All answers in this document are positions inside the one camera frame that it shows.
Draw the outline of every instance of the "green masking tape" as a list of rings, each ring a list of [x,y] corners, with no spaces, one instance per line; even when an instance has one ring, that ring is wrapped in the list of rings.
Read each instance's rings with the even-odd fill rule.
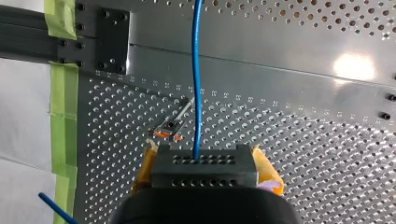
[[[55,202],[73,216],[77,187],[78,68],[53,63],[51,67],[50,127],[52,172],[57,175]],[[63,224],[59,216],[55,224]]]
[[[75,27],[75,0],[46,0],[44,13],[49,35],[77,39]]]

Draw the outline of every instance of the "screw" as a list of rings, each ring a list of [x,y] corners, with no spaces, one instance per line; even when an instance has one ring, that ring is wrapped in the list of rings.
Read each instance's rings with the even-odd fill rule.
[[[384,120],[390,120],[390,115],[387,113],[380,113],[379,117]]]
[[[119,72],[123,72],[125,70],[125,67],[124,66],[119,66],[119,67],[117,67],[117,70]]]
[[[396,101],[396,95],[390,94],[390,95],[388,96],[388,100],[390,100],[390,101],[392,101],[392,102],[395,102],[395,101]]]
[[[78,67],[82,67],[82,65],[84,65],[84,62],[82,62],[82,61],[77,61],[77,62],[76,62],[76,65],[77,65]]]
[[[81,23],[78,23],[78,24],[76,25],[76,28],[77,28],[78,30],[84,30],[84,29],[85,29],[85,26],[84,26],[83,24],[81,24]]]
[[[83,48],[85,48],[85,45],[83,43],[77,43],[76,48],[83,49]]]
[[[127,21],[127,20],[128,20],[128,15],[126,15],[126,14],[120,14],[120,20],[122,20],[122,21]]]
[[[77,4],[77,9],[80,10],[80,11],[85,10],[84,4],[78,3],[78,4]]]
[[[110,13],[107,10],[102,9],[100,11],[100,14],[104,17],[104,18],[108,18],[110,16]]]
[[[61,41],[59,41],[59,45],[62,47],[65,47],[67,45],[67,41],[61,40]]]
[[[98,65],[99,65],[99,68],[100,68],[100,69],[105,69],[105,68],[107,68],[107,63],[99,63]]]

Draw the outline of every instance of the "orange component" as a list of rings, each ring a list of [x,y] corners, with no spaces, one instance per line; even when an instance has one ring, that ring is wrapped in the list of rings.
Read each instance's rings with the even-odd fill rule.
[[[161,137],[161,138],[165,138],[165,137],[170,137],[171,136],[170,133],[162,133],[162,132],[154,132],[154,134],[156,136]],[[175,135],[175,140],[181,141],[181,135]]]

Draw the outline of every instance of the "blue wire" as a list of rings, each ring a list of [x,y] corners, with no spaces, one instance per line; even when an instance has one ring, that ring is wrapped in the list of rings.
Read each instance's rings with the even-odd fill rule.
[[[64,212],[62,208],[60,208],[58,205],[56,205],[55,202],[53,202],[49,197],[47,197],[47,195],[45,195],[44,193],[39,193],[38,197],[40,197],[40,199],[43,200],[44,203],[46,203],[50,208],[52,208],[54,212],[56,212],[60,217],[62,217],[64,221],[66,221],[69,224],[78,224],[72,217],[67,215],[67,213]]]
[[[201,27],[201,12],[203,0],[195,0],[194,18],[192,21],[192,72],[194,75],[194,95],[195,95],[195,137],[194,148],[192,156],[198,160],[199,150],[201,144],[201,123],[202,123],[202,108],[201,108],[201,70],[199,64],[199,42],[200,42],[200,27]]]

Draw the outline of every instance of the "perforated metal panel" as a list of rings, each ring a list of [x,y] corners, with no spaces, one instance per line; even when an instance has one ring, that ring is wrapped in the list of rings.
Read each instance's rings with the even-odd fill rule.
[[[193,1],[97,3],[133,12],[134,48],[129,76],[80,76],[82,223],[108,221],[150,125],[192,97]],[[395,223],[394,4],[206,0],[203,147],[260,144],[304,223]],[[174,149],[192,148],[193,110],[184,119]]]

